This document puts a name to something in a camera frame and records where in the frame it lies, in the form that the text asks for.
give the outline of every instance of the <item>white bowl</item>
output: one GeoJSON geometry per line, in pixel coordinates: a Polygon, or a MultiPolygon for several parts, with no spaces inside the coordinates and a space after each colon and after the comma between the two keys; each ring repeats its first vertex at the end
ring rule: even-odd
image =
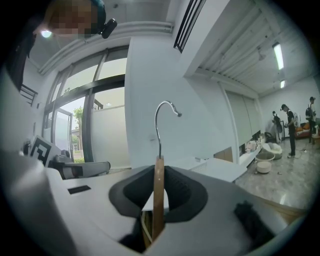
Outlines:
{"type": "Polygon", "coordinates": [[[271,162],[260,161],[256,163],[256,170],[261,174],[267,174],[271,171],[271,162]]]}

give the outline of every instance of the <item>ceiling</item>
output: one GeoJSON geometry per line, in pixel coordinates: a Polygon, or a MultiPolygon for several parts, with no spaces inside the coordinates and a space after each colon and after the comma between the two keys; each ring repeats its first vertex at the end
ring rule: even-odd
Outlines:
{"type": "MultiPolygon", "coordinates": [[[[105,3],[106,19],[114,18],[118,24],[154,21],[164,22],[170,0],[103,0],[105,3]]],[[[76,36],[52,35],[44,38],[37,35],[30,52],[30,61],[40,69],[54,54],[63,47],[78,40],[76,36]]]]}
{"type": "Polygon", "coordinates": [[[209,77],[223,75],[259,96],[279,90],[281,80],[290,85],[317,72],[303,35],[274,4],[259,0],[241,4],[232,15],[227,14],[233,22],[212,45],[199,66],[201,71],[209,77]],[[276,42],[282,49],[282,70],[272,48],[276,42]]]}

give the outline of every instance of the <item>white wall outside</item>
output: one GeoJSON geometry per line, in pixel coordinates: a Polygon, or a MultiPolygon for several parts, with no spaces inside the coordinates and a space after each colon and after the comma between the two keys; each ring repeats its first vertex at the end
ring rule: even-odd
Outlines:
{"type": "MultiPolygon", "coordinates": [[[[310,97],[315,97],[314,102],[317,117],[320,117],[320,93],[313,77],[309,76],[293,85],[284,87],[275,93],[259,99],[262,119],[265,131],[273,134],[272,112],[275,111],[284,123],[288,122],[287,114],[280,111],[281,105],[286,104],[293,112],[301,116],[301,122],[305,123],[306,109],[310,104],[310,97]]],[[[289,134],[288,129],[285,130],[286,136],[289,134]]]]}
{"type": "Polygon", "coordinates": [[[94,110],[91,132],[95,162],[108,161],[112,169],[130,167],[124,106],[94,110]]]}
{"type": "Polygon", "coordinates": [[[125,104],[125,88],[101,91],[96,93],[94,98],[103,105],[104,109],[122,106],[125,104]]]}

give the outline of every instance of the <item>white desk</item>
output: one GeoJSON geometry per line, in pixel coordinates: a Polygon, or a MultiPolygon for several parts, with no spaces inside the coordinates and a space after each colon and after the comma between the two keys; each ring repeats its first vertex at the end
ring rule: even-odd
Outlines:
{"type": "Polygon", "coordinates": [[[245,173],[246,170],[247,167],[245,166],[217,158],[210,158],[206,161],[206,167],[199,170],[195,169],[194,172],[226,182],[233,182],[245,173]]]}
{"type": "Polygon", "coordinates": [[[255,158],[256,155],[259,154],[261,151],[262,146],[258,145],[255,151],[250,152],[250,153],[244,153],[242,156],[239,158],[239,164],[243,167],[247,167],[255,158]]]}

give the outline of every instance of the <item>man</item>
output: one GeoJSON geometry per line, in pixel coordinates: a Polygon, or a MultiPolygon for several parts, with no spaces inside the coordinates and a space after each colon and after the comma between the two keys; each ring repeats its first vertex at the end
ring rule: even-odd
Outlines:
{"type": "Polygon", "coordinates": [[[275,140],[276,140],[276,143],[279,144],[282,140],[282,126],[280,122],[281,120],[275,111],[272,112],[272,115],[273,115],[272,123],[274,126],[275,140]]]}
{"type": "Polygon", "coordinates": [[[106,21],[102,0],[43,0],[36,2],[34,9],[32,18],[15,34],[15,43],[5,62],[12,82],[19,91],[26,58],[38,33],[48,30],[57,35],[78,34],[80,38],[88,38],[97,34],[106,21]]]}
{"type": "Polygon", "coordinates": [[[312,134],[316,133],[316,109],[315,109],[315,98],[310,97],[310,109],[311,109],[311,116],[309,119],[309,126],[310,126],[310,133],[309,133],[309,143],[312,140],[312,134]]]}
{"type": "Polygon", "coordinates": [[[288,155],[288,158],[294,158],[296,155],[296,138],[295,138],[295,117],[294,113],[287,107],[286,104],[282,104],[281,109],[286,112],[288,116],[288,123],[284,125],[285,128],[289,129],[289,137],[290,137],[290,146],[291,153],[288,155]]]}

